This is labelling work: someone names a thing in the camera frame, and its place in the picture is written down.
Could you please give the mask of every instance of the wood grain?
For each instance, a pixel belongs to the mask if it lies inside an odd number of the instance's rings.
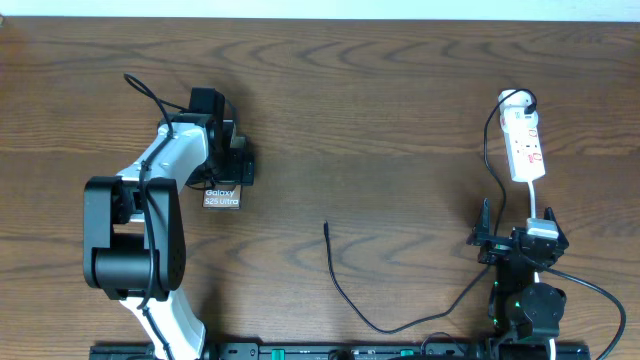
[[[605,286],[629,322],[612,358],[640,351],[640,25],[513,22],[9,18],[0,29],[0,358],[86,358],[97,342],[146,341],[84,282],[82,191],[150,143],[160,115],[122,80],[170,101],[215,86],[257,155],[237,213],[185,191],[183,282],[216,336],[266,342],[421,341],[490,331],[491,277],[449,317],[395,336],[369,330],[336,293],[391,328],[446,309],[482,266],[464,240],[497,186],[482,126],[499,90],[539,100],[552,206],[571,247],[557,268]],[[508,178],[502,133],[491,159]],[[503,231],[527,216],[508,184]],[[599,354],[617,311],[569,298],[561,338]]]

